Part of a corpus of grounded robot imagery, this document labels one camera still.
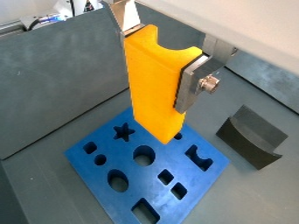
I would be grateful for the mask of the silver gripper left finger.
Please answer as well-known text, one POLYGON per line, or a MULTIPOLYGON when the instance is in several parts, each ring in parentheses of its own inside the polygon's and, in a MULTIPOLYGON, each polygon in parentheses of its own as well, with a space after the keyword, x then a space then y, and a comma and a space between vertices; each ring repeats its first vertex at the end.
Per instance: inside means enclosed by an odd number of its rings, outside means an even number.
POLYGON ((145 24, 141 21, 135 0, 102 0, 107 6, 122 38, 139 31, 145 24))

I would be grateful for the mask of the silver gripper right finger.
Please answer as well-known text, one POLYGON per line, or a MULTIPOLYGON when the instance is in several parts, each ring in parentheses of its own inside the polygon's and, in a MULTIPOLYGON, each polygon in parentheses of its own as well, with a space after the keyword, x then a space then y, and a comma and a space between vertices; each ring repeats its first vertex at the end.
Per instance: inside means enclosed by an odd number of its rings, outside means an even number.
POLYGON ((237 51, 238 48, 233 44, 210 34, 206 35, 201 56, 182 69, 174 102, 174 108, 181 114, 195 103, 202 91, 210 94, 217 91, 221 80, 213 73, 226 66, 237 51))

